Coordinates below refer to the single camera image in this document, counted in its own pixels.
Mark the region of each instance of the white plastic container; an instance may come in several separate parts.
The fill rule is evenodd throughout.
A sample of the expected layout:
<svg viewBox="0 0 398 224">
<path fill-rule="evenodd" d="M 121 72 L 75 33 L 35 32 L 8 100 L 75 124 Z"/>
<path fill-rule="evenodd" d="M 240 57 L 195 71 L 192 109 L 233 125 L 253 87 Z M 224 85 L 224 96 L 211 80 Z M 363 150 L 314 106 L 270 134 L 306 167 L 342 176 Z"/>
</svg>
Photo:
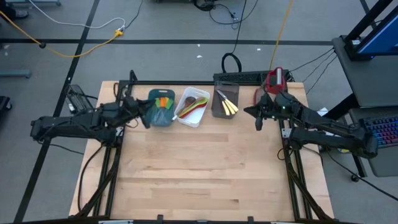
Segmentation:
<svg viewBox="0 0 398 224">
<path fill-rule="evenodd" d="M 174 116 L 176 116 L 177 113 L 180 112 L 180 110 L 184 107 L 185 99 L 189 96 L 193 96 L 196 99 L 199 97 L 205 97 L 210 99 L 210 93 L 203 90 L 199 90 L 194 87 L 188 87 L 184 90 L 184 94 L 182 95 L 181 100 L 174 111 Z M 207 102 L 205 107 L 197 108 L 193 110 L 188 116 L 184 118 L 177 118 L 177 120 L 182 124 L 186 124 L 193 128 L 197 128 L 200 124 L 201 118 L 203 117 L 203 114 L 205 113 L 208 104 L 209 102 Z"/>
</svg>

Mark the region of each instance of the yellow cable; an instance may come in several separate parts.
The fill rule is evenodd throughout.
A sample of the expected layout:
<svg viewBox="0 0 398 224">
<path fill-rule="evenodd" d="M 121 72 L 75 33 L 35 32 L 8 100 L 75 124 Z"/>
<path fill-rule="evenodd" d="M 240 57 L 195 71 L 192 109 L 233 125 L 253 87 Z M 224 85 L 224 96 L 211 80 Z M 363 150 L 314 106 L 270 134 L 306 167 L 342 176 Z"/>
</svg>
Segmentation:
<svg viewBox="0 0 398 224">
<path fill-rule="evenodd" d="M 17 30 L 19 30 L 21 33 L 25 34 L 30 40 L 33 40 L 36 44 L 42 45 L 42 43 L 40 43 L 38 40 L 36 40 L 36 39 L 33 38 L 32 36 L 30 36 L 27 32 L 25 32 L 25 31 L 24 31 L 23 29 L 21 29 L 17 24 L 15 24 L 12 20 L 10 20 L 10 18 L 8 18 L 2 11 L 0 11 L 0 15 L 2 15 L 4 18 L 6 18 L 7 21 L 8 21 L 11 25 L 13 25 L 13 26 L 14 26 Z M 120 30 L 116 30 L 116 33 L 115 33 L 115 35 L 114 35 L 112 38 L 110 38 L 110 39 L 107 40 L 106 42 L 103 42 L 102 44 L 98 44 L 97 46 L 93 47 L 92 49 L 89 49 L 88 51 L 86 51 L 86 52 L 84 52 L 84 53 L 82 53 L 82 54 L 80 54 L 80 55 L 64 55 L 64 54 L 62 54 L 62 53 L 60 53 L 60 52 L 57 52 L 56 50 L 54 50 L 54 49 L 52 49 L 52 48 L 50 48 L 50 47 L 46 47 L 46 49 L 49 50 L 49 51 L 51 51 L 51 52 L 53 52 L 53 53 L 55 53 L 55 54 L 57 54 L 57 55 L 59 55 L 59 56 L 61 56 L 61 57 L 68 57 L 68 58 L 81 57 L 81 56 L 83 56 L 83 55 L 86 55 L 86 54 L 92 52 L 93 50 L 97 49 L 98 47 L 104 46 L 105 44 L 108 44 L 108 43 L 112 42 L 112 40 L 114 40 L 114 39 L 116 39 L 116 38 L 118 38 L 118 37 L 120 37 L 120 36 L 123 36 L 123 32 L 121 32 Z"/>
<path fill-rule="evenodd" d="M 285 16 L 284 22 L 282 23 L 282 27 L 280 28 L 278 39 L 276 40 L 274 53 L 272 54 L 271 63 L 269 64 L 269 70 L 272 69 L 272 64 L 274 63 L 274 58 L 275 58 L 276 50 L 278 49 L 279 40 L 280 40 L 280 37 L 282 36 L 282 32 L 284 31 L 285 23 L 286 23 L 286 20 L 287 20 L 289 14 L 290 14 L 290 9 L 292 8 L 292 5 L 293 5 L 293 0 L 290 0 L 289 8 L 286 11 L 286 16 Z"/>
</svg>

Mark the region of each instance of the red device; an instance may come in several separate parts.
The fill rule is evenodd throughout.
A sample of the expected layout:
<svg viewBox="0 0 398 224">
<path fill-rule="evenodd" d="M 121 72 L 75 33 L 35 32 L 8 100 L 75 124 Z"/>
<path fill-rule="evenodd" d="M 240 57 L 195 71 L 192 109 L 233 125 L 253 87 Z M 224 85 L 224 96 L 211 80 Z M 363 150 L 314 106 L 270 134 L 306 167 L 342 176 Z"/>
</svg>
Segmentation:
<svg viewBox="0 0 398 224">
<path fill-rule="evenodd" d="M 285 77 L 282 74 L 283 68 L 277 67 L 274 71 L 268 73 L 266 78 L 266 91 L 273 94 L 278 94 L 286 88 Z"/>
</svg>

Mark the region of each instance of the wooden table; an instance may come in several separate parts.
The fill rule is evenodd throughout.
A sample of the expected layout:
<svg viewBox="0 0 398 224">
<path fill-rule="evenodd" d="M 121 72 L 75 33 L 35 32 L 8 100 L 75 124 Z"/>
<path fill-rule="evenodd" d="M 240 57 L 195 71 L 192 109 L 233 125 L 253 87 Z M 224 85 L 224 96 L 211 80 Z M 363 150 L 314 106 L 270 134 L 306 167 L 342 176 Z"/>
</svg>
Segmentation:
<svg viewBox="0 0 398 224">
<path fill-rule="evenodd" d="M 102 83 L 98 103 L 114 101 L 113 83 Z M 288 87 L 289 93 L 307 104 L 302 83 Z M 136 85 L 133 96 L 146 99 L 153 88 L 173 90 L 178 103 L 186 86 Z M 195 88 L 213 93 L 213 86 Z M 212 117 L 210 99 L 198 128 L 177 121 L 168 128 L 145 129 L 142 124 L 127 128 L 111 218 L 155 220 L 163 214 L 165 220 L 242 221 L 253 216 L 256 221 L 294 221 L 285 162 L 277 158 L 282 147 L 279 124 L 267 120 L 262 131 L 256 131 L 254 118 L 243 111 L 252 104 L 255 89 L 240 87 L 240 111 L 232 120 Z M 95 140 L 88 141 L 82 167 L 99 146 Z M 85 172 L 82 205 L 98 186 L 103 155 L 104 150 Z M 301 150 L 301 156 L 309 192 L 332 217 L 319 155 Z M 78 211 L 77 189 L 70 214 Z M 105 203 L 102 200 L 100 214 Z M 302 203 L 300 209 L 304 218 Z"/>
</svg>

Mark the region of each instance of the gray carpet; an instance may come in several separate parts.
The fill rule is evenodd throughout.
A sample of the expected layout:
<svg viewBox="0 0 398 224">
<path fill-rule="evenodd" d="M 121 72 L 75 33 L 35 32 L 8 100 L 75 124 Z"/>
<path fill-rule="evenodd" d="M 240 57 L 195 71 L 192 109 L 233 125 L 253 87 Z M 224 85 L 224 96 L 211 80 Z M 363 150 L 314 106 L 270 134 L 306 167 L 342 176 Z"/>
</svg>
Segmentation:
<svg viewBox="0 0 398 224">
<path fill-rule="evenodd" d="M 376 0 L 367 0 L 371 7 Z M 39 4 L 59 21 L 85 23 L 94 0 L 62 1 L 62 6 Z M 138 0 L 100 0 L 93 19 L 98 26 L 113 17 L 129 22 L 135 15 Z M 240 15 L 243 1 L 220 1 Z M 259 1 L 252 15 L 243 23 L 240 39 L 276 40 L 289 0 Z M 248 9 L 254 0 L 248 0 Z M 17 23 L 37 38 L 79 39 L 82 27 L 60 26 L 49 21 L 35 9 L 22 6 L 30 18 Z M 214 17 L 228 22 L 223 9 L 213 11 Z M 330 41 L 347 34 L 365 15 L 360 0 L 300 0 L 295 1 L 286 23 L 282 40 Z M 25 38 L 9 24 L 0 21 L 1 38 Z M 120 26 L 114 22 L 104 29 L 90 29 L 88 39 L 108 39 Z M 237 31 L 231 26 L 215 24 L 207 12 L 201 12 L 186 1 L 144 0 L 140 16 L 125 31 L 125 40 L 233 40 Z M 65 54 L 74 54 L 77 44 L 49 44 Z M 85 44 L 83 51 L 94 44 Z M 40 146 L 29 137 L 30 121 L 39 116 L 52 115 L 72 60 L 60 58 L 38 48 L 35 44 L 8 44 L 0 50 L 0 69 L 30 69 L 32 78 L 0 79 L 0 95 L 12 98 L 14 108 L 2 120 L 0 129 L 0 223 L 13 222 L 21 202 Z M 97 95 L 103 80 L 127 79 L 134 69 L 140 80 L 211 80 L 221 72 L 221 57 L 231 51 L 228 44 L 111 44 L 82 57 L 72 83 L 79 84 L 87 94 Z M 331 46 L 281 45 L 274 65 L 293 69 L 329 50 Z M 239 45 L 235 54 L 241 59 L 244 71 L 267 70 L 273 45 Z M 319 62 L 294 72 L 302 81 Z M 308 90 L 320 72 L 305 82 Z M 234 62 L 226 61 L 228 71 L 236 71 Z M 308 94 L 312 109 L 332 108 L 351 93 L 340 63 L 335 60 L 317 85 Z M 62 114 L 68 114 L 66 107 Z M 77 151 L 84 151 L 85 140 L 57 139 L 55 142 Z M 351 155 L 332 152 L 332 156 L 355 170 Z M 398 203 L 373 190 L 362 182 L 353 183 L 345 170 L 322 154 L 324 171 L 335 217 L 347 222 L 396 223 Z M 24 221 L 65 218 L 69 213 L 75 190 L 81 156 L 51 147 L 45 159 L 37 185 L 27 208 Z M 372 183 L 398 195 L 398 178 L 377 178 L 365 161 Z"/>
</svg>

